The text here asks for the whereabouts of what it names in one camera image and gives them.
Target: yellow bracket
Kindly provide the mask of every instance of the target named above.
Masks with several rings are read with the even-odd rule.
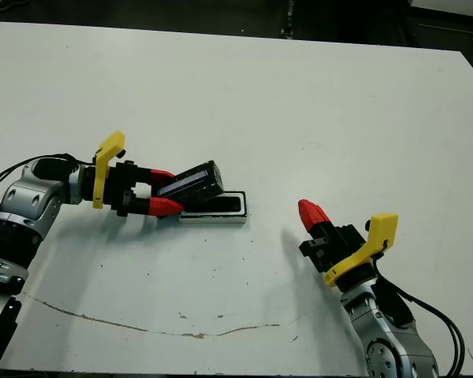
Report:
[[[326,273],[324,280],[328,286],[334,287],[336,280],[356,266],[368,262],[372,263],[371,256],[382,251],[385,241],[387,241],[385,250],[393,246],[394,237],[396,236],[397,218],[398,216],[396,214],[389,213],[373,215],[370,221],[368,241],[354,254],[340,261]]]
[[[109,174],[109,161],[125,149],[125,135],[114,132],[100,144],[95,155],[95,186],[93,187],[93,208],[103,208],[103,190]]]

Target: wire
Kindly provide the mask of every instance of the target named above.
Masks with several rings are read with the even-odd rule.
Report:
[[[439,317],[447,326],[447,328],[450,331],[450,335],[452,336],[452,340],[454,343],[454,360],[452,363],[452,366],[447,373],[446,377],[447,378],[456,378],[460,374],[460,370],[463,368],[464,364],[464,355],[465,355],[465,345],[464,345],[464,339],[463,336],[460,333],[459,328],[454,324],[453,321],[451,321],[446,315],[444,315],[441,311],[438,309],[435,309],[433,306],[425,303],[424,301],[421,301],[420,299],[410,295],[400,287],[396,286],[394,283],[390,282],[387,280],[378,270],[377,266],[377,260],[383,256],[383,251],[387,248],[386,244],[384,245],[384,249],[382,252],[376,254],[373,256],[373,269],[375,270],[375,273],[377,274],[377,277],[387,283],[393,290],[396,291],[397,294],[399,294],[402,298],[407,299],[409,302],[414,302],[415,304],[419,305],[426,311],[429,311],[436,317]]]
[[[70,154],[40,155],[40,156],[35,156],[35,157],[31,157],[29,159],[23,160],[22,162],[17,163],[17,164],[13,165],[12,167],[9,167],[8,169],[6,169],[4,171],[1,171],[0,172],[0,183],[5,178],[7,178],[8,175],[10,175],[12,172],[14,172],[16,169],[18,169],[22,165],[25,165],[25,164],[29,163],[30,161],[34,161],[34,160],[42,159],[42,158],[58,158],[58,159],[64,159],[66,161],[71,161],[74,164],[77,163],[77,164],[82,164],[82,165],[94,165],[94,163],[87,163],[85,161],[77,160],[77,159],[74,158],[74,156],[72,156]]]

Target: black rectangular object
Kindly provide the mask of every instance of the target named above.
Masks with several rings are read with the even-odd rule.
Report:
[[[219,168],[210,160],[172,177],[161,187],[153,188],[152,196],[168,198],[185,207],[198,205],[223,192]]]
[[[245,192],[225,191],[199,205],[187,206],[181,213],[180,220],[181,223],[245,223]]]

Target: floor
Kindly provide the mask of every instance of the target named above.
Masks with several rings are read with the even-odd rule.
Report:
[[[406,0],[30,0],[0,21],[458,50],[473,66],[473,18]]]

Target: white table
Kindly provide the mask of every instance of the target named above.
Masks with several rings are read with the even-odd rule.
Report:
[[[89,159],[116,129],[140,166],[214,159],[226,190],[247,192],[248,222],[64,206],[1,368],[364,375],[340,293],[298,251],[301,198],[360,231],[372,213],[400,214],[382,271],[445,311],[473,355],[473,69],[461,54],[0,24],[0,170],[44,153]],[[446,328],[412,311],[445,374]]]

